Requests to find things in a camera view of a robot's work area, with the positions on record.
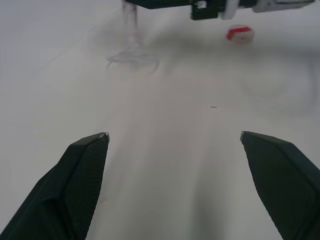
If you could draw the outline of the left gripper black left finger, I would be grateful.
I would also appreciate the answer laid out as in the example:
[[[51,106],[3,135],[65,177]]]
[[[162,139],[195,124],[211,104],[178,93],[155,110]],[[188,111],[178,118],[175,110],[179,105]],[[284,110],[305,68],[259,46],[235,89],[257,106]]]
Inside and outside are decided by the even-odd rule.
[[[0,240],[85,240],[100,196],[110,136],[81,138],[33,187]]]

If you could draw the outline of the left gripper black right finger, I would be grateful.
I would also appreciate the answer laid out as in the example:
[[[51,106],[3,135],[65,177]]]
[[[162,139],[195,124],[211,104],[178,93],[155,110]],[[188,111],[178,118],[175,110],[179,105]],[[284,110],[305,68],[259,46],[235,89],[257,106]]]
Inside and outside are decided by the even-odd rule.
[[[320,169],[294,144],[243,131],[260,200],[283,240],[320,240]]]

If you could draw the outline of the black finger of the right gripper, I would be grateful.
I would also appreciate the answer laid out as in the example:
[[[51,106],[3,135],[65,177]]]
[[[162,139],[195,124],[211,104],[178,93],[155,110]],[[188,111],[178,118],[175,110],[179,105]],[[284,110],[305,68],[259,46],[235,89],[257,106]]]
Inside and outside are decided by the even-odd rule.
[[[126,2],[149,10],[191,6],[192,0],[125,0]]]

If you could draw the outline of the red and white bottle cap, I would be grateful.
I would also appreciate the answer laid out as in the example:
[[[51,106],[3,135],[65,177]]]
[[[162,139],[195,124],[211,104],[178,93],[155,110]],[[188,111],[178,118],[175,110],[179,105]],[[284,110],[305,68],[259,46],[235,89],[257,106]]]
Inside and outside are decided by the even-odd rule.
[[[232,25],[228,29],[225,37],[229,42],[235,44],[249,44],[255,37],[255,31],[247,25]]]

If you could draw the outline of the clear wine glass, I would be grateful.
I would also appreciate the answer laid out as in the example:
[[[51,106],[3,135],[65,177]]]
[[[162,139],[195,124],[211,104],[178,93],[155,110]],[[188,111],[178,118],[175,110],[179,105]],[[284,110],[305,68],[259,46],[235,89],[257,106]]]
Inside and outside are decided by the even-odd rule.
[[[145,50],[141,45],[137,6],[126,0],[121,0],[121,6],[127,44],[123,51],[106,58],[107,66],[112,64],[128,65],[134,68],[149,66],[153,73],[159,66],[159,60],[155,54]]]

